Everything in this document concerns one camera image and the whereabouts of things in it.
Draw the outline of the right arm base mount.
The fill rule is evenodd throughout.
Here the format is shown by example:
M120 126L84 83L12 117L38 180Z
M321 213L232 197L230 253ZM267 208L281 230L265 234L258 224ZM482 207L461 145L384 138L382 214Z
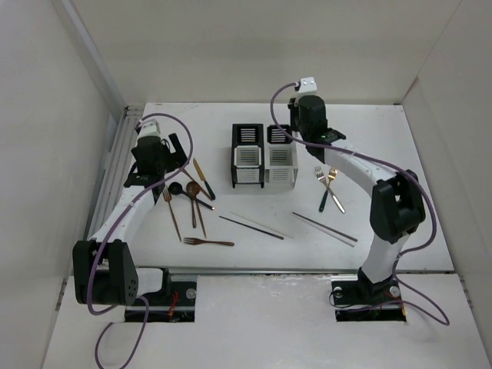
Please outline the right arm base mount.
M391 278L373 288L354 276L339 276L331 287L329 298L336 322L407 321L401 290Z

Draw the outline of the silver fork green handle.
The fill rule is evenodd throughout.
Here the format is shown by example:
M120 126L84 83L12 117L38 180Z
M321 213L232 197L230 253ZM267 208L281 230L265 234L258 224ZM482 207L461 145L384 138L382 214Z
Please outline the silver fork green handle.
M318 208L319 212L323 212L326 206L327 196L328 196L328 181L320 166L316 166L314 168L314 174L316 175L319 182L322 183L322 185L324 186L324 193Z

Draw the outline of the black spoon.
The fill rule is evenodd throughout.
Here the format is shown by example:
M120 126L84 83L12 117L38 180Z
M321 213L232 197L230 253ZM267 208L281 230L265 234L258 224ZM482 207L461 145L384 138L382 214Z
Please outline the black spoon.
M195 201L197 202L198 204L201 204L202 206L204 206L205 208L213 211L215 209L215 207L213 207L212 205L210 204L207 204L205 203L204 201L200 200L200 199L197 199L194 195L192 194L188 194L182 187L181 184L179 184L178 182L172 182L170 183L170 185L168 186L168 190L174 194L174 195L178 195L178 194L182 194L186 197L188 197L189 199L191 199L192 201Z

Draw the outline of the aluminium rail left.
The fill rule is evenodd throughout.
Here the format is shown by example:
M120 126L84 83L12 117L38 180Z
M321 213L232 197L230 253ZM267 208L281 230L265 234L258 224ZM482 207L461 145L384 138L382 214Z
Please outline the aluminium rail left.
M108 219L121 196L123 182L130 168L130 149L136 141L135 126L143 116L143 105L129 105L108 138L93 194L83 238L92 236Z

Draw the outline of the black chopstick right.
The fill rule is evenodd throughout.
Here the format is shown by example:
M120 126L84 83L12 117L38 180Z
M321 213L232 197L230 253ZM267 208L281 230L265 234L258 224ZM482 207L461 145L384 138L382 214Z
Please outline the black chopstick right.
M325 224L322 224L322 223L320 223L318 221L315 221L315 220L312 220L310 218L307 218L307 217L305 217L305 216L303 216L301 214L298 214L297 212L291 212L291 214L293 216L295 216L295 217L300 218L301 220L307 221L308 223L311 223L313 225L316 225L316 226L318 226L320 228L323 228L323 229L325 229L327 231L333 232L333 233L335 233L335 234L337 234L337 235L339 235L339 236L341 236L343 238L346 238L346 239L348 239L350 241L358 242L358 239L357 238L354 238L354 237L350 236L349 234L345 234L344 232L341 232L339 230L336 230L336 229L334 229L332 227L329 227L329 226L327 226Z

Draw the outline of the white utensil container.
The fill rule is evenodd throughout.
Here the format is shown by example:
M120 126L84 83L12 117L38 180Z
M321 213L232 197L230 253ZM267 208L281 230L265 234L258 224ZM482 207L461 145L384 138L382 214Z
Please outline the white utensil container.
M296 143L282 131L291 134L288 125L267 127L264 179L267 187L294 189L298 176Z

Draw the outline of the aluminium rail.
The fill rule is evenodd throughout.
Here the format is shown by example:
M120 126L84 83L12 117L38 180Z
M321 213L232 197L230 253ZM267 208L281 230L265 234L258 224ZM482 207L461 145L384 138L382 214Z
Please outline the aluminium rail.
M195 279L199 288L285 289L322 286L331 289L331 284L358 282L357 274L329 273L324 270L255 270L226 268L170 268L176 281Z
M135 126L143 116L143 105L129 105L108 138L93 194L83 238L92 236L108 219L121 196L123 182L130 168L130 149L136 141Z

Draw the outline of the dark brown fork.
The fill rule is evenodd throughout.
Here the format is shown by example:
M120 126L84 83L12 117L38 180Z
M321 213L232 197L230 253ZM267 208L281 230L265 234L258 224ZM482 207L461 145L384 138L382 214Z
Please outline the dark brown fork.
M215 244L226 247L234 247L234 242L230 241L212 241L212 240L204 240L200 238L183 238L182 240L185 244L190 245L200 245L200 244Z

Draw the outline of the black chopstick left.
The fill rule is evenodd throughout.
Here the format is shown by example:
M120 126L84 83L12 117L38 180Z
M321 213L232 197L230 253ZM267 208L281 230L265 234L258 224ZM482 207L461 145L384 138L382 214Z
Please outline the black chopstick left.
M259 233L262 233L262 234L266 234L270 237L273 237L273 238L276 238L276 239L279 239L279 240L284 240L284 237L279 235L279 234L274 234L274 233L271 233L269 231L265 231L265 230L262 230L260 228L256 228L256 227L253 227L249 224L245 224L243 222L240 222L240 221L236 221L236 220L233 220L233 219L230 219L230 218L226 218L225 216L222 216L222 215L219 215L218 216L219 218L223 219L223 220L226 220L226 221L229 221L231 223L234 223L234 224L237 224L237 225L240 225L244 228L248 228L248 229L251 229L253 231L256 231L256 232L259 232Z

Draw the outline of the black chopstick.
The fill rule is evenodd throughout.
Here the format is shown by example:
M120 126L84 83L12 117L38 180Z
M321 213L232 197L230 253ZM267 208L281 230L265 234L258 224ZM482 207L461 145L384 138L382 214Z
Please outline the black chopstick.
M284 240L284 237L279 235L279 234L274 234L274 233L271 233L269 231L265 231L265 230L262 230L260 228L256 228L256 227L253 227L249 224L245 224L243 222L240 222L240 221L236 221L236 220L233 220L233 219L230 219L230 218L226 218L225 216L222 216L222 215L219 215L218 216L219 218L223 219L223 220L226 220L226 221L229 221L231 223L234 223L234 224L237 224L237 225L240 225L244 228L248 228L248 229L251 229L253 231L256 231L256 232L259 232L259 233L262 233L262 234L266 234L270 237L273 237L273 238L276 238L276 239L279 239L279 240Z
M291 212L291 214L293 216L295 216L295 217L300 218L301 220L307 221L308 223L311 223L313 225L316 225L316 226L318 226L320 228L323 228L323 229L325 229L327 231L333 232L333 233L335 233L335 234L337 234L337 235L339 235L339 236L341 236L343 238L346 238L346 239L348 239L350 241L358 242L358 239L357 238L354 238L354 237L350 236L349 234L345 234L344 232L341 232L339 230L336 230L336 229L334 229L332 227L329 227L329 226L327 226L325 224L322 224L322 223L320 223L318 221L315 221L315 220L312 220L310 218L307 218L307 217L305 217L305 216L303 216L301 214L298 214L297 212Z

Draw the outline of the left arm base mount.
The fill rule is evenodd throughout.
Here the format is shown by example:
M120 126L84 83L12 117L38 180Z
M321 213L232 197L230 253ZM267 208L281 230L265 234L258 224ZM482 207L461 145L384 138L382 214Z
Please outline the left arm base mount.
M138 296L148 302L148 323L194 322L197 281L165 268L138 268Z

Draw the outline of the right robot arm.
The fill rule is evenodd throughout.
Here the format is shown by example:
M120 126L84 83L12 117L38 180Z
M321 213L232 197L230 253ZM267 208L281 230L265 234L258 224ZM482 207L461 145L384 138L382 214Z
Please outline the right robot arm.
M292 98L288 108L291 130L301 135L307 151L322 163L336 167L371 198L369 220L374 237L369 254L356 280L336 283L335 300L341 305L379 304L390 287L394 264L404 244L425 219L418 177L410 170L393 169L371 160L344 134L329 128L320 97Z

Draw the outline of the aluminium rail front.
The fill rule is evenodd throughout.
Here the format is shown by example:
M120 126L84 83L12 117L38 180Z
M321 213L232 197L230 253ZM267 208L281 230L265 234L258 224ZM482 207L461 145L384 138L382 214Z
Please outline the aluminium rail front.
M285 289L322 286L331 289L331 284L358 282L357 274L329 273L324 270L255 270L226 268L170 268L176 281L195 279L199 288Z

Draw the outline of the dark copper spoon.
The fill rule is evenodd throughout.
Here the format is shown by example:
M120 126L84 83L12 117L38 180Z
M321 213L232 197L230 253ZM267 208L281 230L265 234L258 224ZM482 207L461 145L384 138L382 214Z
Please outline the dark copper spoon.
M196 213L195 213L195 209L194 209L194 197L195 197L196 193L193 191L191 193L191 196L193 197L193 199L191 199L191 219L192 219L192 227L193 228L196 228L197 227L197 217L196 217Z

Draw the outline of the copper fork long handle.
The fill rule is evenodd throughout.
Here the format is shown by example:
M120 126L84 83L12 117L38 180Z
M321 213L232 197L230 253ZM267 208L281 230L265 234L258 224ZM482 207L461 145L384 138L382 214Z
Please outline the copper fork long handle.
M171 196L171 193L169 192L167 186L164 187L162 194L163 194L163 198L164 198L165 202L168 204L168 209L169 209L170 214L171 214L171 219L172 219L173 225L175 227L175 231L176 231L176 234L178 236L178 240L181 241L181 233L179 231L178 222L177 222L177 219L175 217L175 213L173 211L173 208L171 206L172 196Z

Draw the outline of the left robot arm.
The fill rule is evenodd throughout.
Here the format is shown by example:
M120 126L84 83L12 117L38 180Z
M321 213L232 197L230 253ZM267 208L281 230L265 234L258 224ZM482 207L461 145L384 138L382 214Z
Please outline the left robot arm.
M152 303L167 303L172 286L161 268L137 268L130 245L145 215L164 188L163 179L188 157L178 136L141 131L131 150L131 167L121 197L107 221L88 240L72 249L75 296L80 304L130 306L146 295Z

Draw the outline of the black utensil container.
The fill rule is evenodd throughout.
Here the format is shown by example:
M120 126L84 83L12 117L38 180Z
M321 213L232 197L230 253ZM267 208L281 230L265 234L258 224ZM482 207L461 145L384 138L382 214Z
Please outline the black utensil container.
M231 131L231 184L264 188L264 126L236 123Z

